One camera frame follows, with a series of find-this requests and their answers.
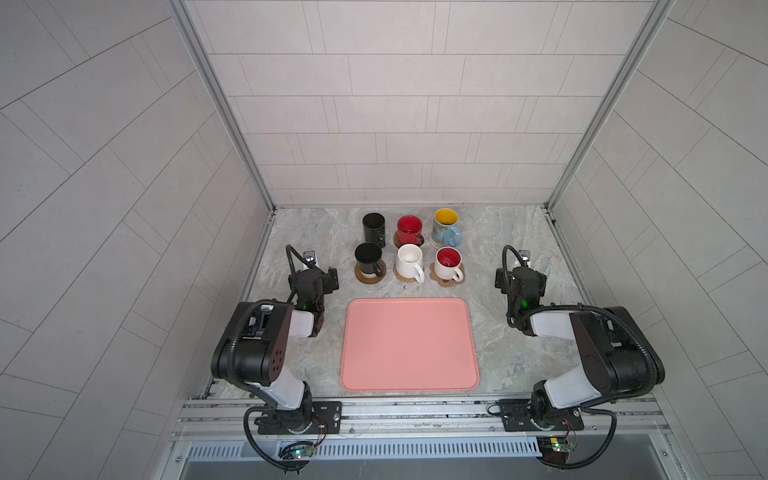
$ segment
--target black mounting plate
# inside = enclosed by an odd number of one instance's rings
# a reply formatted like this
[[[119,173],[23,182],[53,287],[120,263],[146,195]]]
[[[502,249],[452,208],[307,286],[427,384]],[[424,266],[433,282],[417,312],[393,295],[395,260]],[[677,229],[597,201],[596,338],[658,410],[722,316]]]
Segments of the black mounting plate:
[[[328,426],[328,430],[325,432],[326,435],[329,433],[339,433],[341,428],[341,402],[312,402],[312,414],[326,421]],[[293,433],[285,427],[259,425],[259,435],[292,435]],[[302,434],[318,435],[319,426],[317,422],[310,423],[310,427],[305,432],[302,432]]]
[[[530,401],[527,399],[504,399],[498,401],[499,412],[504,423],[505,432],[549,432],[537,427],[531,421],[531,413],[528,409]],[[555,425],[562,424],[562,428],[555,426],[553,431],[568,430],[565,421],[571,423],[573,430],[584,430],[584,422],[581,420],[581,414],[577,409],[562,410],[563,415],[550,421]]]

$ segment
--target red mug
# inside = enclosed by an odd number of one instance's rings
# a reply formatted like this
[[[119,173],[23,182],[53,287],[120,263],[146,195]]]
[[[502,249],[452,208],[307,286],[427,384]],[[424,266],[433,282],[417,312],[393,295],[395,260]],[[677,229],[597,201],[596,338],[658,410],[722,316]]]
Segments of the red mug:
[[[422,237],[422,221],[413,215],[405,215],[397,220],[397,241],[400,245],[413,243],[419,247],[424,244]]]

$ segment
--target pink tray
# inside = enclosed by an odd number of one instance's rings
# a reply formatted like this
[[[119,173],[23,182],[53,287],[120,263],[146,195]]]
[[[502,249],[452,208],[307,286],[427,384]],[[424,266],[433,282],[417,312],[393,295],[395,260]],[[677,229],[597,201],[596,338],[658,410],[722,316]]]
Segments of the pink tray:
[[[479,382],[463,300],[360,299],[349,304],[341,365],[345,389],[472,390]]]

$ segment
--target gray marble surface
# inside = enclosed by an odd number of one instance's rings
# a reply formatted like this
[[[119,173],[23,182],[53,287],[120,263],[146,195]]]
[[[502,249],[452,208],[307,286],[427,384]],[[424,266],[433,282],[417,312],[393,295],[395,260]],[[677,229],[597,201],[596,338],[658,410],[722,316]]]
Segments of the gray marble surface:
[[[562,253],[547,225],[544,211],[529,207],[454,207],[463,241],[458,246],[466,280],[451,288],[429,278],[423,283],[403,283],[392,274],[397,249],[392,243],[396,222],[406,214],[422,219],[426,234],[432,228],[434,207],[305,208],[278,210],[266,250],[250,293],[250,300],[288,297],[287,243],[300,253],[315,250],[320,268],[334,266],[340,288],[326,296],[326,319],[316,338],[291,339],[285,365],[307,381],[315,397],[360,396],[347,392],[340,382],[346,309],[358,298],[458,297],[467,303],[475,341],[480,384],[469,392],[530,392],[539,380],[558,376],[578,364],[573,342],[525,336],[506,324],[505,297],[494,288],[494,274],[501,266],[502,247],[531,251],[531,266],[548,276],[544,303],[576,303],[581,296]],[[362,217],[377,211],[386,219],[385,278],[375,285],[360,283],[354,274],[355,247],[363,242]],[[422,247],[425,269],[437,249],[429,241]],[[408,392],[412,396],[418,392]],[[227,385],[219,398],[243,398],[247,393]]]

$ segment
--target tiled wall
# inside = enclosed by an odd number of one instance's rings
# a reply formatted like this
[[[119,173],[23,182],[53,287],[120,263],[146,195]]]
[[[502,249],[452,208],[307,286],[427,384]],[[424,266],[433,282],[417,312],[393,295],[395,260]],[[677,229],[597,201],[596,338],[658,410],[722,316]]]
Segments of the tiled wall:
[[[661,356],[667,417],[713,480],[768,478],[766,25],[760,0],[678,0],[554,209],[594,298]]]
[[[165,2],[0,2],[0,477],[141,478],[266,215]]]
[[[547,200],[650,7],[185,4],[279,205]]]

